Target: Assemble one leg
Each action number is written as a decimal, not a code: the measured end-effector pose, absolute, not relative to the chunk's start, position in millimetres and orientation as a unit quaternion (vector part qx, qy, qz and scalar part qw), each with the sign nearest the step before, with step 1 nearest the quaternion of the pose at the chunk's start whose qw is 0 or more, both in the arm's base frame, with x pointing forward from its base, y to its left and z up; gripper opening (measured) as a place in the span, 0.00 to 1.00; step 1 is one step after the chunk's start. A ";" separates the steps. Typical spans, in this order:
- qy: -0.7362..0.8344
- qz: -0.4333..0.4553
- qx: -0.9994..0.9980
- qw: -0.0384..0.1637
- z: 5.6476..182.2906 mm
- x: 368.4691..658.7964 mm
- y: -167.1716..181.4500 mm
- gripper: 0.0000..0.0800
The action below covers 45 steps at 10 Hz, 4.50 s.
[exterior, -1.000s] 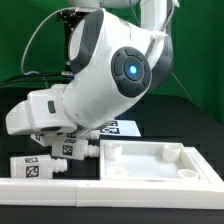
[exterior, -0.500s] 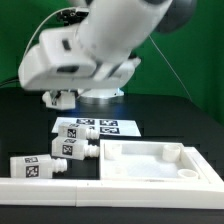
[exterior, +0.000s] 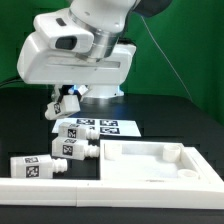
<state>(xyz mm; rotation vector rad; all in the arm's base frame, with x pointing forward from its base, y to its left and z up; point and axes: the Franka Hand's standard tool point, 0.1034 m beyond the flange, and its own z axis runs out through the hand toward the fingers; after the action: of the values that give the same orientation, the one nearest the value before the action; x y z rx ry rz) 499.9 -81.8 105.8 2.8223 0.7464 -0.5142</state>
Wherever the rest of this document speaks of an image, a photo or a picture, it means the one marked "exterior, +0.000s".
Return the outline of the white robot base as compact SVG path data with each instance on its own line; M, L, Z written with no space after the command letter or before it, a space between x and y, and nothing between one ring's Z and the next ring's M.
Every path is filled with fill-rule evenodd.
M89 91L83 97L109 99L120 97L124 92L115 85L86 85Z

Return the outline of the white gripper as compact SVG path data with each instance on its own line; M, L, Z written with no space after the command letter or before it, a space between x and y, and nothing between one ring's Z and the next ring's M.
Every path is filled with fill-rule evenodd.
M86 85L120 85L130 70L136 47L117 44L112 54L98 62L87 62L73 52L50 49L37 32L25 40L17 62L20 77L28 84L55 85L51 100L60 103L65 85L80 85L77 96L82 100L89 91Z

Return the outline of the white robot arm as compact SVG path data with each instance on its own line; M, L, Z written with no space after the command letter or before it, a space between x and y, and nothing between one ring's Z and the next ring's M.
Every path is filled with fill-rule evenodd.
M86 98L122 94L136 46L124 40L127 19L135 12L152 17L172 0L72 0L69 7L39 14L17 63L29 84L84 85Z

